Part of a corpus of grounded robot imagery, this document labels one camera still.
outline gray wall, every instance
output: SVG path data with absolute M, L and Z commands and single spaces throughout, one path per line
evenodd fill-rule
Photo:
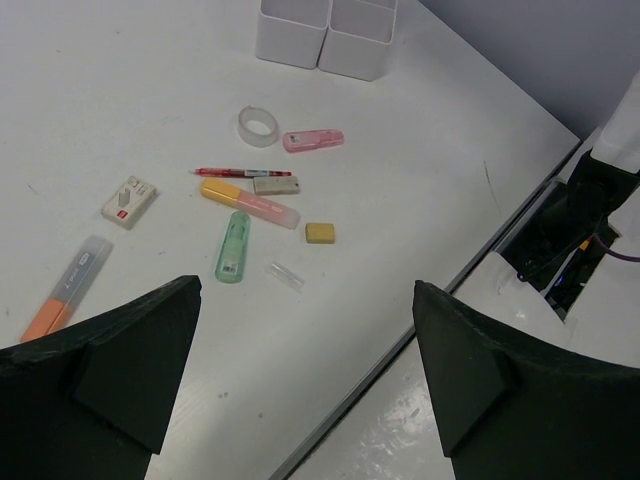
M 420 0 L 576 135 L 640 70 L 640 0 Z

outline cable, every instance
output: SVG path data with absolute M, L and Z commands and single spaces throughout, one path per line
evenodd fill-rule
M 598 245 L 600 245 L 600 248 L 602 248 L 605 251 L 607 255 L 611 255 L 612 257 L 617 258 L 618 260 L 624 260 L 625 262 L 640 263 L 640 257 L 631 257 L 629 255 L 623 255 L 622 253 L 614 252 L 604 244 L 604 242 L 600 239 L 598 235 L 594 235 L 593 238 L 598 243 Z

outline tape roll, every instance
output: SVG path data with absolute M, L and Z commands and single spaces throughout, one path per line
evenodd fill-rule
M 269 130 L 269 133 L 260 133 L 251 130 L 249 122 L 259 122 Z M 238 114 L 238 134 L 240 138 L 253 147 L 264 148 L 278 141 L 278 121 L 269 112 L 262 108 L 245 107 Z

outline orange highlighter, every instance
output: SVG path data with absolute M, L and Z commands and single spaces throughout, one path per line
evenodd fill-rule
M 112 249 L 111 242 L 95 235 L 84 242 L 20 342 L 44 337 L 67 325 Z

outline eraser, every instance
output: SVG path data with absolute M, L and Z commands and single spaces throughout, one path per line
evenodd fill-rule
M 129 177 L 102 207 L 102 216 L 130 230 L 157 195 L 156 187 L 139 178 Z
M 254 177 L 256 195 L 295 195 L 300 193 L 298 177 Z
M 336 230 L 333 223 L 307 223 L 304 228 L 307 243 L 335 243 Z

